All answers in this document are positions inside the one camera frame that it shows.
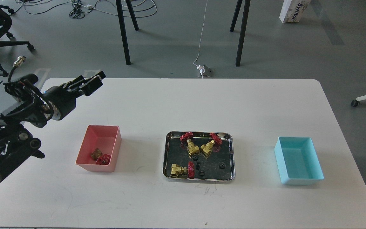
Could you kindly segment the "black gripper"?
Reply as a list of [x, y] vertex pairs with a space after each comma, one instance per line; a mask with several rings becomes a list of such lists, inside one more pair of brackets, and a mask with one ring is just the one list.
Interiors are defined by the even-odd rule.
[[105, 78], [106, 74], [103, 71], [84, 71], [85, 82], [73, 80], [45, 90], [43, 93], [44, 98], [53, 107], [51, 119], [57, 121], [64, 119], [75, 109], [77, 105], [76, 98], [83, 94], [85, 96], [92, 95], [103, 85], [102, 80]]

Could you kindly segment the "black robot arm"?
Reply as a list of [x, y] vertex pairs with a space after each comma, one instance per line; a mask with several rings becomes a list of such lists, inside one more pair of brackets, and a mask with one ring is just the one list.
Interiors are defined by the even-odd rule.
[[25, 59], [24, 56], [18, 57], [8, 81], [4, 83], [6, 93], [14, 97], [16, 103], [0, 114], [0, 183], [29, 157], [45, 157], [40, 151], [41, 140], [33, 137], [22, 122], [43, 128], [51, 119], [64, 119], [75, 109], [76, 99], [93, 94], [103, 85], [103, 79], [106, 77], [103, 71], [99, 71], [90, 78], [79, 76], [41, 92], [35, 87], [35, 83], [38, 82], [35, 74], [11, 80], [13, 72]]

